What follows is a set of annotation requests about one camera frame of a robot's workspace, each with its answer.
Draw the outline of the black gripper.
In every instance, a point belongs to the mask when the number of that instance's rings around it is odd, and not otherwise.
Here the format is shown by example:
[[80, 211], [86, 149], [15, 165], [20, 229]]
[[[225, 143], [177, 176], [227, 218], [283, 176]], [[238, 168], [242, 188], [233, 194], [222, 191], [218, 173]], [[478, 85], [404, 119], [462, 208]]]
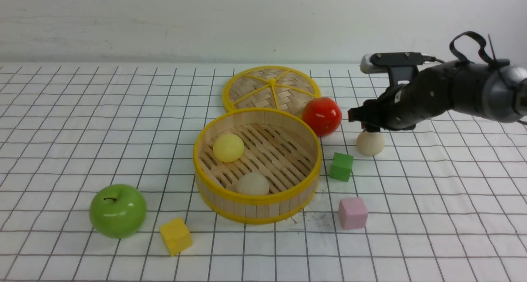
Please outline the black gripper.
[[362, 130], [380, 133], [413, 130], [417, 123], [451, 108], [450, 79], [436, 70], [422, 70], [411, 82], [389, 87], [379, 98], [347, 111], [348, 122], [362, 122]]

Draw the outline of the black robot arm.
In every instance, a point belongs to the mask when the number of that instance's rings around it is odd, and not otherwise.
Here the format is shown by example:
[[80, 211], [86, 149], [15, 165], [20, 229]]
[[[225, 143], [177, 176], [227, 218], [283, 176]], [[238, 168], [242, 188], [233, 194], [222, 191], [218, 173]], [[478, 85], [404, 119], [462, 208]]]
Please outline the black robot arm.
[[388, 88], [347, 112], [349, 122], [361, 123], [368, 132], [411, 131], [446, 111], [499, 123], [526, 116], [525, 68], [449, 61], [423, 70], [388, 67], [386, 72]]

